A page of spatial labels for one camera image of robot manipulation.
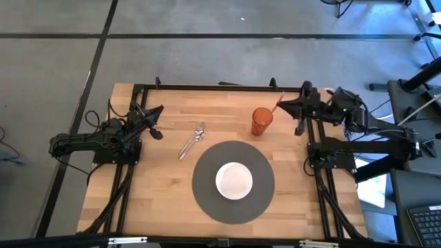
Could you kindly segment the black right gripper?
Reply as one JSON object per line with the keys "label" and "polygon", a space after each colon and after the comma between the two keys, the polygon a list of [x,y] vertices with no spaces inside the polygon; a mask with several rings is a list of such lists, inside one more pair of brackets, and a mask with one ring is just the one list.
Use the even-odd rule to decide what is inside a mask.
{"label": "black right gripper", "polygon": [[298,121],[294,134],[301,136],[305,132],[305,117],[302,107],[306,102],[306,114],[308,118],[320,121],[332,121],[333,108],[320,100],[320,93],[311,93],[312,82],[305,81],[300,87],[300,95],[297,99],[280,101],[277,106]]}

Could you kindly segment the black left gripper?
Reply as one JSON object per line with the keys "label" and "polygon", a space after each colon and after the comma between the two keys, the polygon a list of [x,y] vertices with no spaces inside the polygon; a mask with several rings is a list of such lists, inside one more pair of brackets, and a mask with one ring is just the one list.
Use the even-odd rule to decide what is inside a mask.
{"label": "black left gripper", "polygon": [[161,140],[163,135],[155,128],[163,111],[163,105],[152,109],[144,109],[137,102],[132,101],[130,105],[134,108],[127,113],[127,136],[136,136],[149,128],[149,133],[156,140]]}

